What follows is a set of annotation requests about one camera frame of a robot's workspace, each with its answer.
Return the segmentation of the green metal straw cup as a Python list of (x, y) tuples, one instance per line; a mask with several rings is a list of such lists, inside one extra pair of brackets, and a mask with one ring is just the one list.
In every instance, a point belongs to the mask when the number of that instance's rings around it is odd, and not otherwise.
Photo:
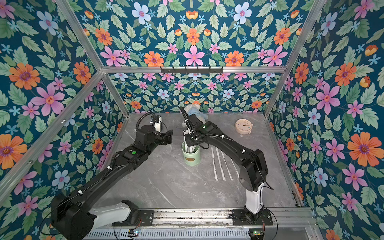
[(182, 152), (183, 152), (185, 163), (188, 166), (196, 166), (200, 163), (200, 161), (201, 161), (200, 146), (199, 146), (199, 150), (196, 153), (187, 154), (183, 151), (183, 144), (182, 144)]

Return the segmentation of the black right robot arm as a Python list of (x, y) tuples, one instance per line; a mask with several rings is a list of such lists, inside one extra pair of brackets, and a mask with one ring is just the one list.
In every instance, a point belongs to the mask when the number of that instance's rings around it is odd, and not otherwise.
[(262, 211), (263, 187), (269, 173), (264, 153), (251, 150), (227, 136), (216, 124), (208, 121), (203, 123), (194, 114), (188, 115), (182, 111), (184, 123), (191, 131), (185, 134), (185, 143), (192, 147), (206, 143), (222, 151), (240, 168), (239, 182), (247, 190), (245, 212), (251, 219)]

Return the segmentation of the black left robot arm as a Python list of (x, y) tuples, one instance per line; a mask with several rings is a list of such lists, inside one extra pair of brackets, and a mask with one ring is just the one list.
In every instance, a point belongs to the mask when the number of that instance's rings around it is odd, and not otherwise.
[(68, 195), (52, 200), (51, 225), (68, 240), (82, 240), (92, 230), (123, 222), (137, 221), (138, 207), (130, 201), (95, 208), (94, 204), (120, 179), (136, 170), (159, 145), (170, 145), (173, 131), (159, 133), (154, 126), (142, 126), (133, 144), (115, 155), (111, 164), (88, 183)]

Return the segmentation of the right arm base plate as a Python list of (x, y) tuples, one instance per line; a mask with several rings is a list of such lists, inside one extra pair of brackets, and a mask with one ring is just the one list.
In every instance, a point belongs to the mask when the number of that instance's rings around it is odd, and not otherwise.
[(233, 209), (228, 219), (232, 219), (234, 226), (272, 226), (274, 217), (266, 209), (261, 209), (257, 214), (252, 214), (247, 209)]

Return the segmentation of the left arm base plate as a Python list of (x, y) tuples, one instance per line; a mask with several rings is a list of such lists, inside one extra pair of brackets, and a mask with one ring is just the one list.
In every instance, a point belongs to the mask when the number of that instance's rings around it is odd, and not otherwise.
[(150, 227), (154, 220), (153, 210), (135, 210), (126, 220), (114, 223), (115, 227)]

